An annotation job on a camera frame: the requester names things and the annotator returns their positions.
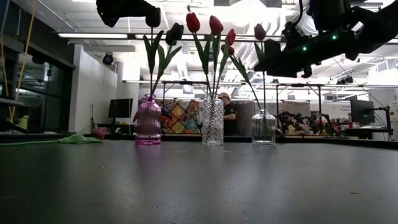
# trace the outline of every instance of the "computer monitor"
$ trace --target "computer monitor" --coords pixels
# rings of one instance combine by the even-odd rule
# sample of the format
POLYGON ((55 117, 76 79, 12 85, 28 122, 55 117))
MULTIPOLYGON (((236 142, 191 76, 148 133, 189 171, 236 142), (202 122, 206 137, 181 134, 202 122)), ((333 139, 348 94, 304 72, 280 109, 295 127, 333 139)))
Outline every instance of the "computer monitor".
POLYGON ((370 124, 374 123, 373 102, 350 99, 351 118, 353 122, 370 124))
POLYGON ((111 100, 109 118, 131 118, 132 99, 111 100))

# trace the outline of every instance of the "white wall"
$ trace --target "white wall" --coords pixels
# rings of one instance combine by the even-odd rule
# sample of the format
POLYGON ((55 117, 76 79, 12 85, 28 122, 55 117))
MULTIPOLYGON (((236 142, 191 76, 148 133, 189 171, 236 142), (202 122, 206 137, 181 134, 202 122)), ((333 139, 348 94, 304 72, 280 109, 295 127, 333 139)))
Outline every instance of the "white wall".
POLYGON ((88 55, 82 45, 75 46, 69 131, 90 129, 91 108, 94 106, 95 123, 108 120, 109 102, 116 97, 118 76, 102 63, 88 55))
POLYGON ((132 124, 132 118, 134 117, 137 109, 138 109, 138 101, 140 100, 138 92, 139 92, 139 84, 138 83, 123 83, 123 80, 139 80, 139 70, 140 67, 138 64, 134 63, 135 60, 131 58, 131 60, 123 61, 118 63, 118 87, 116 90, 116 99, 127 99, 132 98, 132 108, 131 108, 131 117, 130 118, 118 118, 117 121, 125 121, 129 124, 132 124))

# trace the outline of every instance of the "glass bottle vase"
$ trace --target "glass bottle vase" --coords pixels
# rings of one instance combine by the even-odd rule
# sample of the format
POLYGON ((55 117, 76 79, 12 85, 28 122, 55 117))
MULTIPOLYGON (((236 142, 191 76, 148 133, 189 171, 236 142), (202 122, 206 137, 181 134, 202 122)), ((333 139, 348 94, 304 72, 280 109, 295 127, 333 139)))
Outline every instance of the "glass bottle vase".
POLYGON ((260 110, 252 117, 252 143, 259 146, 275 144, 275 117, 267 110, 260 110))
POLYGON ((160 133, 162 130, 160 115, 162 110, 155 102, 155 96, 145 95, 145 102, 138 107, 137 119, 137 145, 160 144, 160 133))
POLYGON ((224 144, 224 104, 222 100, 204 100, 202 144, 222 146, 224 144))

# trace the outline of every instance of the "person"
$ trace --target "person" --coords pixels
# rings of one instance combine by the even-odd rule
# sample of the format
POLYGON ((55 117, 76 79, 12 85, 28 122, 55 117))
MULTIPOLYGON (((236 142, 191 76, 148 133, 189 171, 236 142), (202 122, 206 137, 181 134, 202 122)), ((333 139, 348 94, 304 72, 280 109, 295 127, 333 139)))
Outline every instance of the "person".
POLYGON ((236 136, 238 132, 236 108, 230 102, 230 98, 227 93, 220 93, 218 98, 224 103, 224 136, 236 136))

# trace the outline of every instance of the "colorful quilt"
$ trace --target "colorful quilt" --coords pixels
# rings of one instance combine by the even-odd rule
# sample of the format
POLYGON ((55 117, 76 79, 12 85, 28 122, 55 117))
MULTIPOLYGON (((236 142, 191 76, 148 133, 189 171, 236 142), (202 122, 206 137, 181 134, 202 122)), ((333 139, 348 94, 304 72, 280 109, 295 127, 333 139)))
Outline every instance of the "colorful quilt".
POLYGON ((200 133, 199 101, 165 100, 163 104, 162 99, 156 99, 156 103, 172 116, 163 120, 166 133, 200 133))

